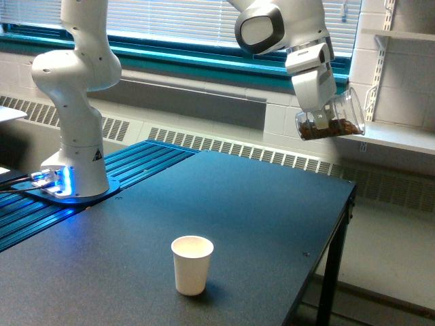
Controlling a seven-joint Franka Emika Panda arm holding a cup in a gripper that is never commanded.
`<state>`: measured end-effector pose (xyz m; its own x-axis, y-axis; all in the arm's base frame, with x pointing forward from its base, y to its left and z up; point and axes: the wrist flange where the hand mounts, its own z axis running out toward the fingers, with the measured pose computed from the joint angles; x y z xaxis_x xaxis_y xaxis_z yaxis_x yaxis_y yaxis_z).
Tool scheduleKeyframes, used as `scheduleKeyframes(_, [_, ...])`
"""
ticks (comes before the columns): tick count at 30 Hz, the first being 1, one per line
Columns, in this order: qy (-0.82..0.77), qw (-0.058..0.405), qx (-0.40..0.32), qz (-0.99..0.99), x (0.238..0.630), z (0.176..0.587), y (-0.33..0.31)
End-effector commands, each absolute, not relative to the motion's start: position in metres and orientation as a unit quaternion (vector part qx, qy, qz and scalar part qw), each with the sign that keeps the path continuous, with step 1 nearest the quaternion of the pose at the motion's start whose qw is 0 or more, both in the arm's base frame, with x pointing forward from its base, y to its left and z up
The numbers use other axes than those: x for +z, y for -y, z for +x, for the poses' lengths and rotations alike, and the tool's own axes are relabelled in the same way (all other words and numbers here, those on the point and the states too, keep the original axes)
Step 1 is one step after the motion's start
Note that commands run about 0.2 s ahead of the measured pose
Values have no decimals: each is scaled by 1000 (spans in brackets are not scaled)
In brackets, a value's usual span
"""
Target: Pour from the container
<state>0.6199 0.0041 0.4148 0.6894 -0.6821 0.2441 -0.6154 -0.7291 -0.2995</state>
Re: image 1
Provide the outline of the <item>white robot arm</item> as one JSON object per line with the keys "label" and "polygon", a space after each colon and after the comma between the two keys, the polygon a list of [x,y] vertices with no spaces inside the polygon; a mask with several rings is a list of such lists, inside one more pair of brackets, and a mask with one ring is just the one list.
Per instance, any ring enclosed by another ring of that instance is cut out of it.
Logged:
{"label": "white robot arm", "polygon": [[[336,94],[330,63],[334,51],[321,1],[233,1],[238,45],[250,54],[285,50],[300,108],[318,128],[329,125],[327,105]],[[60,21],[72,34],[72,50],[35,57],[32,77],[54,103],[60,120],[60,149],[41,165],[34,185],[66,200],[104,194],[109,181],[103,157],[100,112],[88,93],[120,81],[122,67],[107,38],[106,1],[63,1]]]}

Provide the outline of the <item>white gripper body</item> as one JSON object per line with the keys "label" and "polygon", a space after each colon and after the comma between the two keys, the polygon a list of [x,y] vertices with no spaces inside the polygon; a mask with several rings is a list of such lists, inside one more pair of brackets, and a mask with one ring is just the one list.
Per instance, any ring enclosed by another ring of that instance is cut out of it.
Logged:
{"label": "white gripper body", "polygon": [[303,111],[317,111],[336,94],[336,82],[330,63],[292,76],[296,98]]}

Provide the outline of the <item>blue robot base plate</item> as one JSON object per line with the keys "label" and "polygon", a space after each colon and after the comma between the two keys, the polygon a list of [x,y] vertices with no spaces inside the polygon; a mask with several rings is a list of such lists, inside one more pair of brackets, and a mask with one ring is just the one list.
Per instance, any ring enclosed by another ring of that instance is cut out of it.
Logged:
{"label": "blue robot base plate", "polygon": [[57,198],[52,196],[48,192],[44,192],[41,189],[34,189],[29,191],[23,191],[23,194],[30,196],[34,199],[43,200],[52,204],[59,204],[61,206],[92,206],[105,199],[108,199],[116,195],[120,191],[120,182],[117,179],[108,178],[109,189],[98,196],[91,197],[71,197],[71,198]]}

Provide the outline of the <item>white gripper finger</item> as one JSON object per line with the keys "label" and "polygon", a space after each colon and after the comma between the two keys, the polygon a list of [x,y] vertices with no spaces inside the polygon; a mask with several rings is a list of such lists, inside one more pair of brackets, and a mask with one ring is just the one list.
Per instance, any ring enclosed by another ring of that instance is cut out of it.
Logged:
{"label": "white gripper finger", "polygon": [[334,119],[334,110],[330,105],[314,112],[314,123],[317,129],[329,128],[329,123]]}
{"label": "white gripper finger", "polygon": [[305,123],[307,125],[313,124],[313,114],[311,111],[306,111],[305,113]]}

